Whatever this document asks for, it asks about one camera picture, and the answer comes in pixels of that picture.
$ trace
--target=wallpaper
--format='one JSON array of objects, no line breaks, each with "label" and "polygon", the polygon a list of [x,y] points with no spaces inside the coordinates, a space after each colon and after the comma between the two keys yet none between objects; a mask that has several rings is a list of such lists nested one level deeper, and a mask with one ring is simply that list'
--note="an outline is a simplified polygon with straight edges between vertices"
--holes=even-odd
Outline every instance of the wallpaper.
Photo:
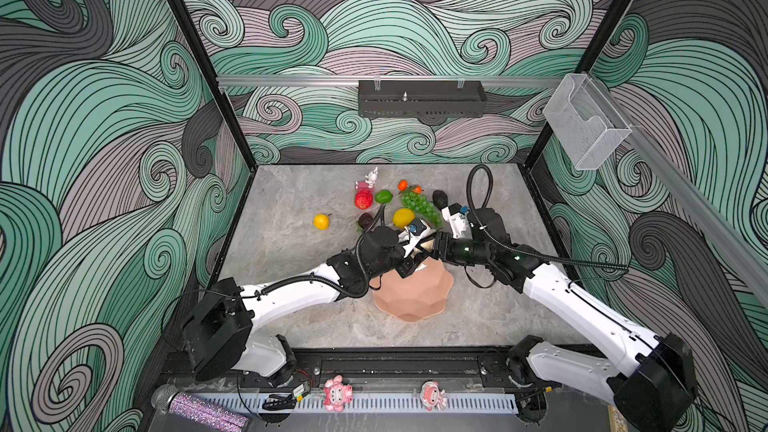
[{"label": "wallpaper", "polygon": [[[593,72],[768,262],[766,24],[768,0],[634,0]],[[584,286],[692,346],[701,407],[679,428],[764,431],[768,312],[643,158],[577,172],[552,140],[534,173],[573,256],[630,264]]]},{"label": "wallpaper", "polygon": [[2,427],[136,430],[248,171],[164,0],[0,0],[0,36]]},{"label": "wallpaper", "polygon": [[[562,76],[609,0],[185,0],[219,74]],[[260,163],[519,162],[548,90],[478,119],[362,119],[357,90],[229,88]]]}]

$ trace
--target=yellow lemon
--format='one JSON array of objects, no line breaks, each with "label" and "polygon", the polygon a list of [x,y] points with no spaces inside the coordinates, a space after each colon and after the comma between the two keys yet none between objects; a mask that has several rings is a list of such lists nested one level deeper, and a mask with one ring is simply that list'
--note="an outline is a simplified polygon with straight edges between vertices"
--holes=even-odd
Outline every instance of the yellow lemon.
[{"label": "yellow lemon", "polygon": [[325,214],[317,214],[315,216],[315,220],[312,221],[312,223],[320,230],[325,230],[331,224],[331,220]]},{"label": "yellow lemon", "polygon": [[408,224],[413,222],[414,218],[416,218],[416,214],[413,213],[413,210],[410,208],[401,208],[395,212],[395,217],[392,221],[395,223],[395,227],[405,228]]}]

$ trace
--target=red fruit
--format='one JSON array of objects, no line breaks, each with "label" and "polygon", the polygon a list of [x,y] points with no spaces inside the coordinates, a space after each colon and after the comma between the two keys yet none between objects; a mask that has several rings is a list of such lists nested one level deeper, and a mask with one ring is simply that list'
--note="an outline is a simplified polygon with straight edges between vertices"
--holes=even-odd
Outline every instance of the red fruit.
[{"label": "red fruit", "polygon": [[357,191],[357,194],[355,194],[355,207],[365,210],[372,205],[373,192],[371,192],[370,188],[361,188]]}]

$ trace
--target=metal rail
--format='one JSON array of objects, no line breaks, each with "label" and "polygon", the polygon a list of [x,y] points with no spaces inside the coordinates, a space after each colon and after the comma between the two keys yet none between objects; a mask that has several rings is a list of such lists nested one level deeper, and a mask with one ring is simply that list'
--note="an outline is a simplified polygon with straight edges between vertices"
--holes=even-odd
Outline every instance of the metal rail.
[{"label": "metal rail", "polygon": [[520,89],[554,89],[562,81],[562,76],[532,77],[532,76],[324,76],[312,74],[264,74],[238,75],[226,74],[218,76],[221,87],[357,87],[360,80],[455,80],[461,85],[466,80],[479,80],[483,86],[520,88]]}]

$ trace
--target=microphone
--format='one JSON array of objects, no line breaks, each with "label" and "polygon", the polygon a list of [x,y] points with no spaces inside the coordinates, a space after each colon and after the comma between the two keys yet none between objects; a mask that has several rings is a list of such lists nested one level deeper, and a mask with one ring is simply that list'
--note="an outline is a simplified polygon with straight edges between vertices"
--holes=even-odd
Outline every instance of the microphone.
[{"label": "microphone", "polygon": [[159,386],[152,393],[150,402],[158,412],[180,415],[223,432],[245,432],[248,428],[248,418],[193,395],[179,392],[171,384]]}]

